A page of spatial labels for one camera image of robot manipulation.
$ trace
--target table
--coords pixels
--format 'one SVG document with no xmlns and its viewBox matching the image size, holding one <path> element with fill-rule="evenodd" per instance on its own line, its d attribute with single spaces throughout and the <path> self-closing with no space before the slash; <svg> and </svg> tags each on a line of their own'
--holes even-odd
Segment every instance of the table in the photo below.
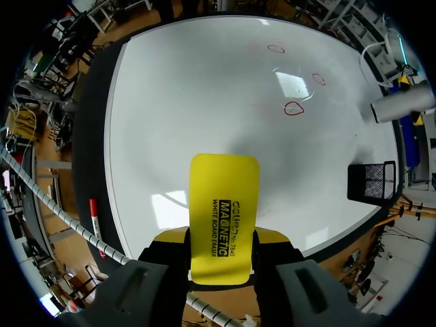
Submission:
<svg viewBox="0 0 436 327">
<path fill-rule="evenodd" d="M 25 156 L 22 159 L 22 167 L 29 176 L 36 181 L 37 178 L 53 179 L 54 194 L 56 198 L 53 200 L 62 208 L 59 175 L 57 174 L 36 174 L 36 168 L 54 168 L 54 169 L 71 169 L 71 163 L 62 161 L 36 160 L 35 147 L 31 146 L 27 149 Z M 45 219 L 53 219 L 56 217 L 54 213 L 43 215 L 40 210 L 40 202 L 38 197 L 28 188 L 25 188 L 25 194 L 22 197 L 22 209 L 25 217 L 25 223 L 32 237 L 36 240 L 41 249 L 51 258 L 55 254 L 52 249 L 52 243 L 63 240 L 73 234 L 75 231 L 70 227 L 48 234 L 44 227 Z"/>
<path fill-rule="evenodd" d="M 107 30 L 109 29 L 110 25 L 114 22 L 112 17 L 109 16 L 109 14 L 104 9 L 104 6 L 106 4 L 108 4 L 109 2 L 113 2 L 113 0 L 96 1 L 94 3 L 94 6 L 87 11 L 87 15 L 88 15 L 89 19 L 91 20 L 91 22 L 93 22 L 95 27 L 97 27 L 98 30 L 102 34 L 105 34 L 107 32 Z M 128 5 L 126 8 L 124 8 L 124 10 L 128 10 L 130 8 L 136 7 L 137 5 L 140 5 L 141 3 L 144 3 L 148 10 L 151 10 L 151 8 L 153 7 L 153 5 L 151 4 L 151 2 L 149 0 L 139 0 L 138 2 L 135 2 L 131 5 Z M 104 25 L 104 27 L 101 27 L 100 24 L 96 21 L 96 19 L 93 16 L 98 11 L 100 11 L 106 17 L 107 22 L 106 22 L 106 25 Z"/>
<path fill-rule="evenodd" d="M 92 43 L 97 35 L 98 29 L 94 28 L 93 21 L 91 19 L 88 20 L 86 14 L 79 15 L 74 22 L 63 31 L 63 37 L 59 44 L 58 51 L 54 57 L 46 63 L 46 67 L 41 72 L 42 78 L 48 77 L 48 73 L 53 72 L 58 78 L 66 82 L 71 82 L 69 78 L 66 78 L 63 74 L 53 69 L 53 65 L 59 60 L 59 57 L 64 57 L 65 55 L 74 57 L 74 59 L 80 59 L 87 65 L 90 65 L 95 55 Z M 89 60 L 84 57 L 84 53 L 89 56 Z"/>
<path fill-rule="evenodd" d="M 111 45 L 91 66 L 74 126 L 82 224 L 99 196 L 104 241 L 137 258 L 189 224 L 194 155 L 252 155 L 256 225 L 306 257 L 340 251 L 388 209 L 347 200 L 348 165 L 394 160 L 397 195 L 402 183 L 398 124 L 375 123 L 369 103 L 382 92 L 359 56 L 314 29 L 253 16 L 184 20 Z"/>
</svg>

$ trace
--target red circle drawing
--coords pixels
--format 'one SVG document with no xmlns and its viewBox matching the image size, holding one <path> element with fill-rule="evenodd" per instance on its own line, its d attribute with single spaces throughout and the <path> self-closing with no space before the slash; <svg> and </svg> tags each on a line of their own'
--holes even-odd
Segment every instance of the red circle drawing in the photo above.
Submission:
<svg viewBox="0 0 436 327">
<path fill-rule="evenodd" d="M 270 44 L 268 49 L 277 53 L 285 53 L 285 49 L 283 49 L 281 46 L 276 46 L 275 44 Z"/>
<path fill-rule="evenodd" d="M 298 106 L 298 108 L 295 107 L 295 106 L 293 108 L 292 107 L 288 107 L 290 104 L 296 104 Z M 303 107 L 298 102 L 290 101 L 290 102 L 286 103 L 286 105 L 283 107 L 283 111 L 288 116 L 296 116 L 297 114 L 302 114 L 305 110 L 303 109 Z"/>
<path fill-rule="evenodd" d="M 326 85 L 326 80 L 324 80 L 324 77 L 322 77 L 318 73 L 313 73 L 312 77 L 313 77 L 314 80 L 316 80 L 321 85 Z"/>
</svg>

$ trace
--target cable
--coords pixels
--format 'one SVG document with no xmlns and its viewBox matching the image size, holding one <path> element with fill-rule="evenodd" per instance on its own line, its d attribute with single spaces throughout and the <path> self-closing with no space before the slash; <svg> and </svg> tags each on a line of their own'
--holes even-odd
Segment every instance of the cable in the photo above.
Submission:
<svg viewBox="0 0 436 327">
<path fill-rule="evenodd" d="M 388 22 L 388 19 L 391 19 L 390 17 L 386 17 L 386 14 L 383 13 L 383 15 L 381 15 L 381 21 L 383 22 L 383 25 L 386 26 L 386 23 Z"/>
<path fill-rule="evenodd" d="M 427 242 L 426 240 L 422 240 L 421 238 L 411 237 L 411 236 L 402 235 L 402 234 L 383 234 L 383 236 L 402 236 L 402 237 L 408 238 L 410 240 L 419 240 L 420 242 L 423 242 L 423 243 L 426 243 L 427 245 L 430 245 L 429 242 Z"/>
<path fill-rule="evenodd" d="M 35 80 L 39 80 L 40 82 L 43 82 L 43 83 L 52 84 L 56 88 L 57 94 L 59 94 L 61 92 L 59 87 L 65 88 L 65 84 L 62 84 L 60 82 L 55 82 L 54 80 L 50 80 L 48 78 L 32 78 L 31 79 L 32 82 Z"/>
<path fill-rule="evenodd" d="M 418 71 L 414 69 L 411 65 L 403 65 L 403 68 L 401 70 L 402 76 L 408 76 L 408 77 L 414 77 L 418 75 Z"/>
<path fill-rule="evenodd" d="M 360 54 L 359 65 L 360 65 L 360 70 L 362 71 L 362 74 L 365 77 L 365 80 L 367 80 L 367 76 L 365 75 L 365 72 L 364 72 L 363 66 L 362 66 L 362 60 L 364 59 L 365 53 L 368 51 L 369 48 L 372 48 L 373 46 L 382 46 L 384 44 L 385 44 L 385 42 L 376 42 L 376 43 L 369 44 L 368 46 L 366 46 L 363 49 L 362 53 Z M 381 87 L 387 87 L 387 83 L 381 83 L 378 80 L 376 80 L 376 83 Z"/>
<path fill-rule="evenodd" d="M 32 110 L 30 110 L 30 109 L 28 109 L 28 108 L 26 108 L 26 107 L 25 107 L 25 109 L 26 109 L 27 111 L 29 111 L 29 112 L 33 115 L 33 118 L 35 119 L 35 124 L 33 125 L 32 136 L 31 136 L 30 139 L 29 139 L 29 143 L 27 143 L 26 148 L 25 148 L 25 151 L 22 153 L 21 166 L 22 166 L 22 163 L 24 162 L 24 158 L 25 158 L 25 155 L 26 155 L 27 149 L 29 148 L 30 144 L 32 143 L 32 139 L 33 139 L 33 137 L 34 137 L 34 135 L 35 135 L 35 131 L 36 131 L 36 128 L 37 128 L 36 114 L 35 114 Z"/>
</svg>

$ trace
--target black mesh basket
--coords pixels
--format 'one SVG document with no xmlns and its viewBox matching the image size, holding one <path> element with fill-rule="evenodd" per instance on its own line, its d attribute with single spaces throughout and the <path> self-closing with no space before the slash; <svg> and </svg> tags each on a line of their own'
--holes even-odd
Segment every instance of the black mesh basket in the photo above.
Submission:
<svg viewBox="0 0 436 327">
<path fill-rule="evenodd" d="M 395 193 L 395 161 L 348 166 L 348 200 L 385 206 Z"/>
</svg>

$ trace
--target shelf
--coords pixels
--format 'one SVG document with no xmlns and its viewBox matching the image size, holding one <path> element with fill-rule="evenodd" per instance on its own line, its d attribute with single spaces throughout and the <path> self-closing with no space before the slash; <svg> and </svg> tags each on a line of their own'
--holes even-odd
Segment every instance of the shelf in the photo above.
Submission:
<svg viewBox="0 0 436 327">
<path fill-rule="evenodd" d="M 345 43 L 351 43 L 351 40 L 348 38 L 348 36 L 345 34 L 345 32 L 342 30 L 342 27 L 338 28 L 338 35 L 341 35 L 342 38 L 344 38 Z"/>
<path fill-rule="evenodd" d="M 317 16 L 311 16 L 311 18 L 318 24 L 321 25 L 321 20 Z"/>
<path fill-rule="evenodd" d="M 331 4 L 331 5 L 327 5 L 324 2 L 322 2 L 321 0 L 315 0 L 315 2 L 319 3 L 320 5 L 322 5 L 324 8 L 326 8 L 328 11 L 333 10 L 334 7 L 336 7 L 336 5 L 338 4 L 338 2 L 340 1 L 336 1 L 335 3 Z"/>
<path fill-rule="evenodd" d="M 358 17 L 356 17 L 357 19 L 359 19 L 363 25 L 365 25 L 368 29 L 368 31 L 375 37 L 375 39 L 378 42 L 382 42 L 384 40 L 384 34 L 379 31 L 379 29 L 377 28 L 377 26 L 371 22 L 361 11 L 358 7 L 356 7 L 355 5 L 352 6 L 352 8 L 354 10 L 356 10 L 359 13 L 359 16 L 362 16 L 363 19 L 359 19 Z"/>
<path fill-rule="evenodd" d="M 359 35 L 356 34 L 355 31 L 353 31 L 353 29 L 351 27 L 348 26 L 347 22 L 345 22 L 343 19 L 341 19 L 341 22 L 343 24 L 343 26 L 346 28 L 346 30 L 353 36 L 353 37 L 349 37 L 347 35 L 347 32 L 344 31 L 344 33 L 348 36 L 348 38 L 352 41 L 353 43 L 353 38 L 359 43 L 360 48 L 357 49 L 360 53 L 362 53 L 364 46 L 361 43 L 362 38 L 359 37 Z M 377 62 L 376 58 L 370 53 L 370 52 L 366 52 L 365 56 L 368 55 L 370 60 L 372 60 L 375 68 L 377 69 L 377 71 L 379 72 L 379 74 L 381 75 L 381 79 L 384 81 L 385 80 L 385 73 L 383 71 L 383 69 L 380 67 L 379 63 Z"/>
</svg>

